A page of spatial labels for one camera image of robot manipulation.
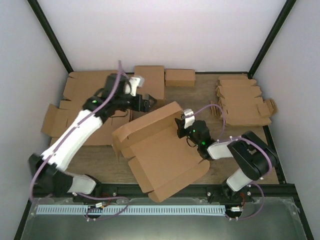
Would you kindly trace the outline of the large cardboard box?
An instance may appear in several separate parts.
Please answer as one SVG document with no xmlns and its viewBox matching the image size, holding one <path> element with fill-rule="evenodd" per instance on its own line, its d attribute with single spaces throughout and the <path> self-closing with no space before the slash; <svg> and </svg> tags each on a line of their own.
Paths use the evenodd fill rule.
<svg viewBox="0 0 320 240">
<path fill-rule="evenodd" d="M 182 111 L 174 101 L 111 134 L 116 156 L 128 160 L 139 186 L 148 190 L 168 185 L 185 188 L 210 169 L 210 162 L 202 159 L 196 148 L 178 138 L 175 118 L 180 118 Z"/>
</svg>

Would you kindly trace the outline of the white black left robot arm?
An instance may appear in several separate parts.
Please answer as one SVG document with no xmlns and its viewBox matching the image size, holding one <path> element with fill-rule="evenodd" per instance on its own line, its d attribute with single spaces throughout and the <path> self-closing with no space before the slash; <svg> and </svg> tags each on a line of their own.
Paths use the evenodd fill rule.
<svg viewBox="0 0 320 240">
<path fill-rule="evenodd" d="M 73 123 L 58 140 L 42 154 L 34 153 L 29 157 L 31 200 L 35 185 L 56 197 L 69 193 L 85 195 L 91 202 L 101 198 L 98 180 L 89 175 L 68 173 L 67 168 L 88 138 L 117 111 L 150 111 L 157 101 L 149 94 L 143 96 L 138 93 L 144 82 L 142 76 L 129 77 L 121 72 L 110 74 L 104 87 L 86 100 Z"/>
</svg>

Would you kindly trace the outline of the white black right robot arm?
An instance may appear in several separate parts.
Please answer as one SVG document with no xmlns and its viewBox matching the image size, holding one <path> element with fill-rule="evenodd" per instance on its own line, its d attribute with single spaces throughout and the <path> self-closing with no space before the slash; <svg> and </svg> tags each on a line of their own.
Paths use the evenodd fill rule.
<svg viewBox="0 0 320 240">
<path fill-rule="evenodd" d="M 192 142 L 193 147 L 204 160 L 234 158 L 238 169 L 221 184 L 221 195 L 232 202 L 243 194 L 243 189 L 251 182 L 268 175 L 278 163 L 278 155 L 254 132 L 247 131 L 230 140 L 219 141 L 211 138 L 209 128 L 203 120 L 175 118 L 177 136 Z"/>
</svg>

